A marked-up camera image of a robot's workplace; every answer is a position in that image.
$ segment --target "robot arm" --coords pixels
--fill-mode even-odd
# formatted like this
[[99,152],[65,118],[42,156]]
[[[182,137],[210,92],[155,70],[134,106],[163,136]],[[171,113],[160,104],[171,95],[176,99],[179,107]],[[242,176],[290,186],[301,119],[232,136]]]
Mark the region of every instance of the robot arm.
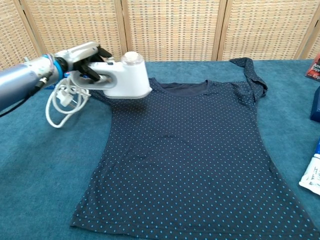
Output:
[[127,52],[120,62],[110,60],[111,57],[97,42],[91,41],[6,69],[0,72],[0,112],[62,80],[66,72],[70,72],[73,86],[102,90],[109,98],[143,98],[152,91],[141,55]]

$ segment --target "polka dot fabric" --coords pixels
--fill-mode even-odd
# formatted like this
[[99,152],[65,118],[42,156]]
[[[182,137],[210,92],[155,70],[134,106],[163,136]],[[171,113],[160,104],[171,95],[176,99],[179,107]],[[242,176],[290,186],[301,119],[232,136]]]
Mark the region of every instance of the polka dot fabric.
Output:
[[110,136],[71,226],[155,240],[316,240],[257,127],[267,92],[247,81],[160,84],[142,99],[108,99]]

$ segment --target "book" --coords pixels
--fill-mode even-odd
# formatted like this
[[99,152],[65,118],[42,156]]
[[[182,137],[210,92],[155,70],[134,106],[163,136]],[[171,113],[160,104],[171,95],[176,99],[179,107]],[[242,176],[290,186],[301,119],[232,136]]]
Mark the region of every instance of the book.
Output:
[[320,53],[318,53],[314,58],[305,76],[320,81]]

